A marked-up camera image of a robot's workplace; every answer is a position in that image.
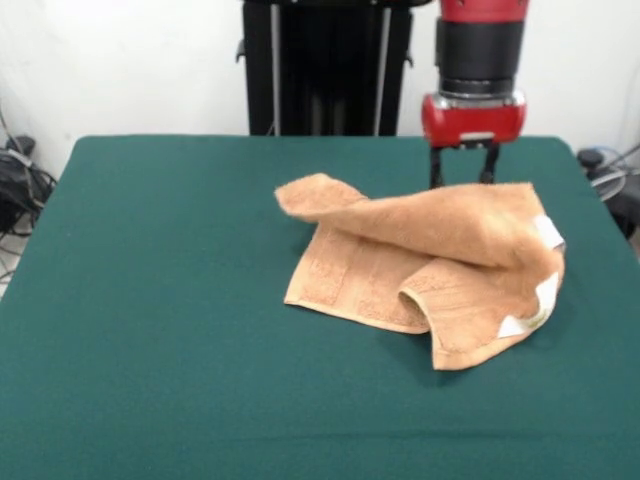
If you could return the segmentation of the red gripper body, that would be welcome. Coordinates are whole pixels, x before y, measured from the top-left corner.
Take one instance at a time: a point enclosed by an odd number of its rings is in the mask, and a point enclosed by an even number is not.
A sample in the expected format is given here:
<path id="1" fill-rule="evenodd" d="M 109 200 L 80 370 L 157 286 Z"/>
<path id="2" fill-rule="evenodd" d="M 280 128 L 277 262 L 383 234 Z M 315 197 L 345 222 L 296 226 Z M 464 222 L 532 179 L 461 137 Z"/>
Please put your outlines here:
<path id="1" fill-rule="evenodd" d="M 506 98 L 461 100 L 439 94 L 423 99 L 421 119 L 432 147 L 457 148 L 471 143 L 504 144 L 520 135 L 526 117 L 526 100 L 516 91 Z"/>

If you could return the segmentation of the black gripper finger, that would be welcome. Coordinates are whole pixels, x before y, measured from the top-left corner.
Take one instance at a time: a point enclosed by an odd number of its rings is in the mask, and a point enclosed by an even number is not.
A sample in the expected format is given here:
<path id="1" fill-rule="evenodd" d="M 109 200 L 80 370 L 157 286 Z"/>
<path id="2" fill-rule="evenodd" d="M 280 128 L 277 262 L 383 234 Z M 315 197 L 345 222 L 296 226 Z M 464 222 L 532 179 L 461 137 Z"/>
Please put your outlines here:
<path id="1" fill-rule="evenodd" d="M 499 144 L 489 144 L 486 147 L 486 156 L 479 181 L 482 184 L 493 184 L 495 181 L 496 165 L 500 155 Z"/>
<path id="2" fill-rule="evenodd" d="M 429 153 L 430 160 L 430 189 L 440 188 L 444 185 L 442 174 L 442 148 L 431 147 Z"/>

